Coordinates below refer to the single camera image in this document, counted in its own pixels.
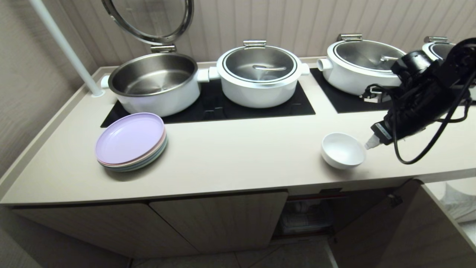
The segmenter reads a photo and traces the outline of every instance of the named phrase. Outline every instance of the wall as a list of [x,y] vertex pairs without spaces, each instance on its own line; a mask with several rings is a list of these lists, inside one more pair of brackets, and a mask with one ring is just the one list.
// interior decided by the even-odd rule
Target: wall
[[[98,65],[57,0],[44,0],[90,72]],[[0,1],[0,176],[81,86],[27,0]],[[0,267],[126,267],[128,259],[0,207]]]
[[[135,18],[131,23],[164,30],[174,23],[163,23],[157,9],[176,9],[171,3],[177,1],[128,1]],[[124,0],[114,2],[124,5]],[[100,66],[149,53],[149,45],[120,30],[99,0],[61,3]],[[176,45],[197,61],[214,61],[245,39],[265,38],[298,56],[320,56],[342,32],[360,32],[366,39],[404,51],[421,48],[427,35],[447,36],[453,42],[476,36],[474,0],[195,0],[195,4],[192,26]],[[134,16],[144,10],[150,11],[148,18]],[[168,19],[180,16],[171,11]]]

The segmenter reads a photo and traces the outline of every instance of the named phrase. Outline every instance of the cabinet door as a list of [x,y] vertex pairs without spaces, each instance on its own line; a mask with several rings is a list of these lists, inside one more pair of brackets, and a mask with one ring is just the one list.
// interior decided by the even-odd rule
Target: cabinet door
[[394,196],[329,239],[339,268],[476,267],[476,247],[426,186],[411,180]]
[[131,258],[198,252],[146,204],[14,208],[61,233]]
[[266,247],[287,192],[152,202],[149,205],[200,253]]

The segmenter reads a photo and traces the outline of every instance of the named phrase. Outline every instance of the countertop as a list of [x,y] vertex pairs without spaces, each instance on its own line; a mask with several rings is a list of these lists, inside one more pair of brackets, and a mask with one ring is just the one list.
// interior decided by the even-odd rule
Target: countertop
[[[303,59],[315,62],[315,58]],[[199,67],[211,63],[200,63]],[[101,68],[99,78],[114,68]],[[416,177],[424,182],[476,176],[476,117],[450,124],[433,149],[414,165],[401,164],[393,146],[367,151],[352,170],[328,166],[321,141],[332,132],[354,136],[363,144],[370,126],[386,111],[337,114],[312,75],[299,79],[316,114],[167,124],[169,144],[150,166],[129,173],[105,170],[94,145],[102,121],[116,97],[99,98],[82,88],[42,130],[1,179],[0,204],[65,204],[191,196],[263,189],[372,188],[372,183]],[[462,114],[459,107],[454,117]],[[416,156],[438,123],[399,142],[403,158]]]

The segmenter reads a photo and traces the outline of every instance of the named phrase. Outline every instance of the pot lid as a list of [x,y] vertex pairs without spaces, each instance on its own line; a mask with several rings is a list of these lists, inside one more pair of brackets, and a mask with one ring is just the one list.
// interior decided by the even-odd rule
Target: pot lid
[[283,80],[296,71],[296,60],[282,49],[266,46],[266,41],[244,43],[244,47],[231,51],[223,60],[223,68],[232,76],[268,83]]
[[102,4],[123,30],[152,45],[179,38],[191,25],[194,9],[193,0],[102,0]]
[[334,47],[334,53],[356,67],[379,72],[391,72],[393,63],[405,55],[395,47],[370,40],[343,41]]
[[444,60],[455,45],[450,43],[434,43],[430,46],[430,51],[438,58]]

